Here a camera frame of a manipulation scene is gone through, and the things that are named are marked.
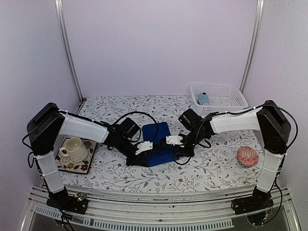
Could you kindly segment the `dark blue towel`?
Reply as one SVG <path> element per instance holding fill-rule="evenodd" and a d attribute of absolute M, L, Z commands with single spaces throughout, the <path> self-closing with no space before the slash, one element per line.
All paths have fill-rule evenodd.
<path fill-rule="evenodd" d="M 141 128 L 143 140 L 152 141 L 154 145 L 158 145 L 159 147 L 158 151 L 149 152 L 148 154 L 146 154 L 147 161 L 150 167 L 173 162 L 172 156 L 174 155 L 174 149 L 160 146 L 160 141 L 165 139 L 166 136 L 171 135 L 168 124 L 167 122 L 160 122 L 157 125 L 158 125 L 158 134 L 155 139 L 154 135 L 157 132 L 156 124 L 147 124 Z"/>

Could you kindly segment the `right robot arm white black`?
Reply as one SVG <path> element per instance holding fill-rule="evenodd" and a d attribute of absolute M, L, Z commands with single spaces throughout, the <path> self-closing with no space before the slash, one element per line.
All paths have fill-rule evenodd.
<path fill-rule="evenodd" d="M 257 182 L 257 193 L 249 198 L 249 206 L 259 210 L 267 203 L 275 179 L 279 175 L 288 148 L 294 143 L 289 141 L 291 123 L 294 117 L 274 101 L 238 112 L 213 112 L 205 117 L 193 109 L 186 110 L 179 121 L 189 131 L 187 135 L 168 136 L 166 142 L 176 146 L 175 154 L 193 157 L 194 148 L 204 139 L 215 134 L 229 131 L 255 130 L 260 132 L 265 159 Z"/>

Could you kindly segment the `light blue orange dotted towel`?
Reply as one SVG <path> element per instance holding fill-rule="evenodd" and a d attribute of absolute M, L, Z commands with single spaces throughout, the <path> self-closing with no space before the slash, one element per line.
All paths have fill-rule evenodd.
<path fill-rule="evenodd" d="M 197 97 L 197 103 L 199 105 L 210 105 L 208 95 L 205 92 L 202 92 Z"/>

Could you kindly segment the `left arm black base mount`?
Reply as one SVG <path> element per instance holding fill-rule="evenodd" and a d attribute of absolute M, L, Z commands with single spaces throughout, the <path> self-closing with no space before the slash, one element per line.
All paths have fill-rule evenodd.
<path fill-rule="evenodd" d="M 59 211 L 68 211 L 84 215 L 88 208 L 88 199 L 85 193 L 69 195 L 66 187 L 57 193 L 49 193 L 47 206 L 57 208 Z"/>

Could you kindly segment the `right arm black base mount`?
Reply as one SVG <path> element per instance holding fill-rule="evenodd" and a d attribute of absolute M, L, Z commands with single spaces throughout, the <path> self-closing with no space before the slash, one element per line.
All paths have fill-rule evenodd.
<path fill-rule="evenodd" d="M 254 187 L 251 196 L 236 198 L 231 202 L 231 208 L 234 210 L 235 214 L 244 214 L 254 211 L 258 211 L 265 208 L 270 208 L 274 205 L 273 199 L 270 192 L 263 192 Z"/>

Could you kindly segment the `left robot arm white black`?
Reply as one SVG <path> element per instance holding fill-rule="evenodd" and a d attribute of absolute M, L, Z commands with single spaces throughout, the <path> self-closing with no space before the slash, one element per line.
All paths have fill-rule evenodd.
<path fill-rule="evenodd" d="M 41 176 L 53 201 L 61 208 L 71 205 L 71 197 L 63 192 L 64 184 L 55 163 L 54 145 L 59 136 L 79 137 L 115 148 L 126 157 L 127 166 L 149 167 L 145 152 L 138 152 L 130 141 L 138 126 L 126 119 L 122 124 L 108 124 L 62 111 L 55 103 L 46 104 L 27 124 L 26 138 L 36 158 Z"/>

